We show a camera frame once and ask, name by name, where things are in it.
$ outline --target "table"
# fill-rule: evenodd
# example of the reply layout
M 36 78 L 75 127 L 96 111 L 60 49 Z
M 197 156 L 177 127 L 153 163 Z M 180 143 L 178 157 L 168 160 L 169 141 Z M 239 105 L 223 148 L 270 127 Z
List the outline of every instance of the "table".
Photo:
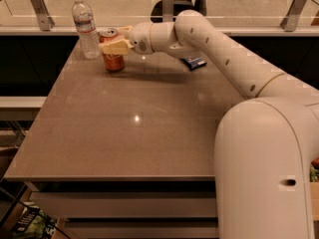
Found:
M 243 98 L 203 58 L 131 52 L 111 74 L 77 44 L 5 178 L 82 238 L 216 235 L 214 136 Z

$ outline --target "drawer front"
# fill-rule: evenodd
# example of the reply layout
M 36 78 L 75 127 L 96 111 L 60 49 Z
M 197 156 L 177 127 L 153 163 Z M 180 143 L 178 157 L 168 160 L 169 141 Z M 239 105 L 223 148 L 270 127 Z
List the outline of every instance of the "drawer front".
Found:
M 197 192 L 33 192 L 31 200 L 60 218 L 215 218 L 214 194 Z
M 217 223 L 172 222 L 66 222 L 65 229 L 80 238 L 218 238 Z

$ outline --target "black panel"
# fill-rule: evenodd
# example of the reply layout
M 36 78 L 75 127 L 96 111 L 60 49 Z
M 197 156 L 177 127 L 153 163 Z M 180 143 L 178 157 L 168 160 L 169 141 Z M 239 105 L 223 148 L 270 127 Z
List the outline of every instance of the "black panel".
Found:
M 318 37 L 232 37 L 232 39 L 288 74 L 318 89 Z
M 34 182 L 43 192 L 215 192 L 215 181 Z
M 0 96 L 48 96 L 77 36 L 0 37 Z

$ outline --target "metal post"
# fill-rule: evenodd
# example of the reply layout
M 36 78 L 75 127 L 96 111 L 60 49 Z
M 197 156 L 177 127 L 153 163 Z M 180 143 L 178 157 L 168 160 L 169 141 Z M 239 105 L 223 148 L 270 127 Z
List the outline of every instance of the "metal post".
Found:
M 293 0 L 286 17 L 280 23 L 280 26 L 286 32 L 293 32 L 296 30 L 300 14 L 306 4 L 307 0 Z
M 44 0 L 30 0 L 33 9 L 37 15 L 39 28 L 43 31 L 48 31 L 54 27 L 55 23 L 51 18 Z
M 173 0 L 162 0 L 162 21 L 172 22 Z

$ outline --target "chair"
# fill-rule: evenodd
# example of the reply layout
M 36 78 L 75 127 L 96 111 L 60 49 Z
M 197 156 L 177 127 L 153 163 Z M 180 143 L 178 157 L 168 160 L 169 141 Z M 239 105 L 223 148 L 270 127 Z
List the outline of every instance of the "chair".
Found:
M 201 13 L 203 16 L 206 15 L 206 0 L 173 0 L 173 19 L 180 12 L 184 10 L 195 10 Z M 162 22 L 162 0 L 157 2 L 151 13 L 151 20 L 155 23 Z

